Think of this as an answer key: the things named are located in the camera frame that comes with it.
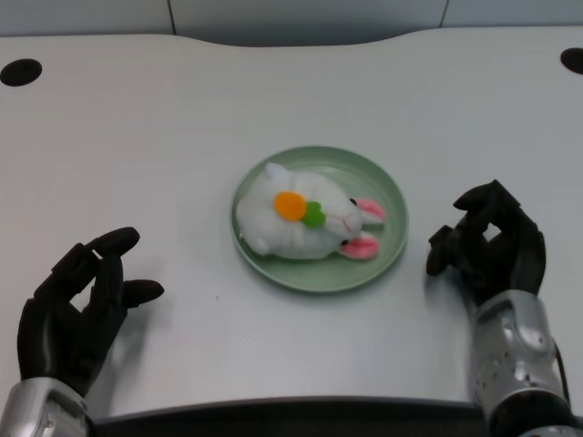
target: black hole in table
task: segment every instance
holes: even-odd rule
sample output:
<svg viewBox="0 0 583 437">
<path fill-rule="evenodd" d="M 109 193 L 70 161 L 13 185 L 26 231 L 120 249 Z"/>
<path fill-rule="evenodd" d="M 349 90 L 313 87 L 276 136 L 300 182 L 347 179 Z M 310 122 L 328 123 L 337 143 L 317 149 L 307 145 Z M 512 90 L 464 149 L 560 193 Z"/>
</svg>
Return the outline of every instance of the black hole in table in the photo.
<svg viewBox="0 0 583 437">
<path fill-rule="evenodd" d="M 0 72 L 0 82 L 7 86 L 28 85 L 38 79 L 43 66 L 35 59 L 18 59 Z"/>
<path fill-rule="evenodd" d="M 583 48 L 568 48 L 561 53 L 561 62 L 573 73 L 583 75 Z"/>
</svg>

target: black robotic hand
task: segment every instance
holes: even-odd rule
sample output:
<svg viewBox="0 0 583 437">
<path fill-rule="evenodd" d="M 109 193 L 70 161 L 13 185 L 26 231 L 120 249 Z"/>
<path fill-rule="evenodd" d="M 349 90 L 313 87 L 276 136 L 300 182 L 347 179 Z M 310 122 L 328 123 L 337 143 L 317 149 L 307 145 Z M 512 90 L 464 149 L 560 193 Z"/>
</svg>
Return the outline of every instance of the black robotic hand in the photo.
<svg viewBox="0 0 583 437">
<path fill-rule="evenodd" d="M 55 378 L 85 396 L 98 376 L 128 309 L 158 298 L 150 280 L 123 281 L 121 256 L 138 243 L 123 228 L 76 244 L 26 302 L 18 327 L 22 380 Z M 93 280 L 90 302 L 79 312 L 71 299 Z"/>
<path fill-rule="evenodd" d="M 466 211 L 451 229 L 443 226 L 429 242 L 427 274 L 435 276 L 448 265 L 459 269 L 475 304 L 506 290 L 538 294 L 545 274 L 545 240 L 520 204 L 497 181 L 470 189 L 454 203 Z M 500 233 L 487 241 L 492 223 Z"/>
</svg>

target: robotic hand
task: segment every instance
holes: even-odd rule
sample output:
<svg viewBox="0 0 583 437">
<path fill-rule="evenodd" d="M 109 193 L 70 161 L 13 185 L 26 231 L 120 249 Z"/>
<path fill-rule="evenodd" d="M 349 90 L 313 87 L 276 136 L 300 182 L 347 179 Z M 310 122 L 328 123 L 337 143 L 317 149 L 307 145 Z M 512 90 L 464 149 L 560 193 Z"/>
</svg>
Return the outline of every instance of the robotic hand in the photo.
<svg viewBox="0 0 583 437">
<path fill-rule="evenodd" d="M 86 436 L 83 397 L 96 379 L 128 309 L 158 298 L 154 281 L 123 281 L 121 256 L 138 243 L 133 228 L 76 244 L 26 303 L 18 327 L 22 382 L 10 392 L 0 437 Z M 71 299 L 93 280 L 79 312 Z"/>
<path fill-rule="evenodd" d="M 454 206 L 465 216 L 430 238 L 426 271 L 458 269 L 477 306 L 470 381 L 488 429 L 495 437 L 579 435 L 537 297 L 546 266 L 542 233 L 497 181 L 469 190 Z M 490 223 L 500 233 L 487 241 Z"/>
</svg>

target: plush toy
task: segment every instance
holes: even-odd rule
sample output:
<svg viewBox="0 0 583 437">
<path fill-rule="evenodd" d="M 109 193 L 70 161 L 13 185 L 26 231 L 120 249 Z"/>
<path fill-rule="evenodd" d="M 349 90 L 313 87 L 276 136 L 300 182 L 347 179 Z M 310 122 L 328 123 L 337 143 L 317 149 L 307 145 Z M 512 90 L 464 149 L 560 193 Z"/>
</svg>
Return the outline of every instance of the plush toy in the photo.
<svg viewBox="0 0 583 437">
<path fill-rule="evenodd" d="M 253 251 L 288 259 L 321 259 L 338 251 L 373 258 L 376 238 L 363 225 L 382 225 L 383 208 L 349 198 L 328 178 L 268 163 L 237 206 L 240 234 Z"/>
</svg>

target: green plate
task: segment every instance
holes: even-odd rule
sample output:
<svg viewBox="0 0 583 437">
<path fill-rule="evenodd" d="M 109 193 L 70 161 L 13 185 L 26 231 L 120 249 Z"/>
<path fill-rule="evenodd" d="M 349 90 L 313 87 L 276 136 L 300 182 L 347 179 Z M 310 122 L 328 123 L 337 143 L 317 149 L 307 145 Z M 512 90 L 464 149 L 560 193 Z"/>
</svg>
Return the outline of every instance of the green plate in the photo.
<svg viewBox="0 0 583 437">
<path fill-rule="evenodd" d="M 379 239 L 379 255 L 359 261 L 333 253 L 325 259 L 298 261 L 262 257 L 253 252 L 240 238 L 236 206 L 267 162 L 282 164 L 290 170 L 319 173 L 340 184 L 352 198 L 373 198 L 379 202 L 386 212 L 385 225 L 365 228 Z M 401 190 L 371 160 L 336 147 L 310 146 L 284 150 L 252 168 L 235 193 L 230 208 L 230 225 L 240 253 L 259 273 L 291 289 L 328 293 L 361 286 L 393 264 L 407 240 L 409 218 Z"/>
</svg>

